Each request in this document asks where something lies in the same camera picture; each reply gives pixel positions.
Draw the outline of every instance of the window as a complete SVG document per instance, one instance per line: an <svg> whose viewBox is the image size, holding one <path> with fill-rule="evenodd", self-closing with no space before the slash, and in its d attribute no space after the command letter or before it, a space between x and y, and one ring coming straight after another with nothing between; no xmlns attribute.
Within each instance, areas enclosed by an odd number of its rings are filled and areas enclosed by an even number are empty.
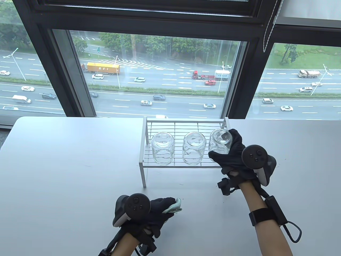
<svg viewBox="0 0 341 256"><path fill-rule="evenodd" d="M71 35L90 94L97 94L92 97L97 116L222 115L239 42L85 31Z"/></svg>
<svg viewBox="0 0 341 256"><path fill-rule="evenodd" d="M64 111L10 0L0 1L1 124L20 116L59 116ZM47 99L43 94L51 94Z"/></svg>
<svg viewBox="0 0 341 256"><path fill-rule="evenodd" d="M247 118L341 120L340 55L340 47L274 44Z"/></svg>

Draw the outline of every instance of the black wrist strap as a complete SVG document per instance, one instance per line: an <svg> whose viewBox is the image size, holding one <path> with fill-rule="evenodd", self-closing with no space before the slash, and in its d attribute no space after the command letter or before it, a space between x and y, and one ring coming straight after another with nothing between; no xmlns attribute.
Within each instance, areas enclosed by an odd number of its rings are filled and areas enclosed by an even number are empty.
<svg viewBox="0 0 341 256"><path fill-rule="evenodd" d="M259 222L268 221L271 219L276 221L275 213L270 208L260 208L253 212L250 212L249 217L250 217L252 226L257 225Z"/></svg>

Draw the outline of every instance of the black car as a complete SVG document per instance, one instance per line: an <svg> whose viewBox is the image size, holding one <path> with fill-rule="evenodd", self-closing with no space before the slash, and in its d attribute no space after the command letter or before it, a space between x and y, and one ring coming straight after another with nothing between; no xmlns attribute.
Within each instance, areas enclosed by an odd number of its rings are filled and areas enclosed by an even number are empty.
<svg viewBox="0 0 341 256"><path fill-rule="evenodd" d="M98 93L94 93L93 91L90 91L90 97L92 98L97 98L98 97Z"/></svg>
<svg viewBox="0 0 341 256"><path fill-rule="evenodd" d="M42 97L43 99L49 99L49 100L54 100L55 98L57 98L56 95L51 94L51 93L43 93Z"/></svg>
<svg viewBox="0 0 341 256"><path fill-rule="evenodd" d="M166 100L166 97L163 95L154 95L153 100Z"/></svg>

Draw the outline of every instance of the white metal rack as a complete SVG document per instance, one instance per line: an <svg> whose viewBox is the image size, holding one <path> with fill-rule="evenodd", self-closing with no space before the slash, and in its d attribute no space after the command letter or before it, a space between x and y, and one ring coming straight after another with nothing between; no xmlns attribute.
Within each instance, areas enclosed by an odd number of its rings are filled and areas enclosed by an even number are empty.
<svg viewBox="0 0 341 256"><path fill-rule="evenodd" d="M230 129L228 118L225 119L143 119L143 132L139 157L139 167L141 172L143 187L146 187L146 173L148 168L220 168L208 157L208 142L212 131L218 128ZM158 132L168 132L175 140L175 152L173 161L166 166L155 163L151 148L151 139ZM206 149L204 158L200 164L190 166L182 160L182 144L184 136L192 131L202 133L206 138Z"/></svg>

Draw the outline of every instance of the hand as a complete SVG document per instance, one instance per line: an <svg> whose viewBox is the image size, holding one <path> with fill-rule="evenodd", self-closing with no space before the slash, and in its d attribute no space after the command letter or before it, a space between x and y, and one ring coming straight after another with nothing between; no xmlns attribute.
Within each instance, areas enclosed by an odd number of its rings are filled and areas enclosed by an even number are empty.
<svg viewBox="0 0 341 256"><path fill-rule="evenodd" d="M218 163L223 174L227 174L230 178L240 175L245 180L256 179L257 176L252 169L249 169L241 159L241 153L245 146L242 143L242 137L235 129L230 129L232 135L232 145L228 154L219 154L214 151L208 153L209 158Z"/></svg>

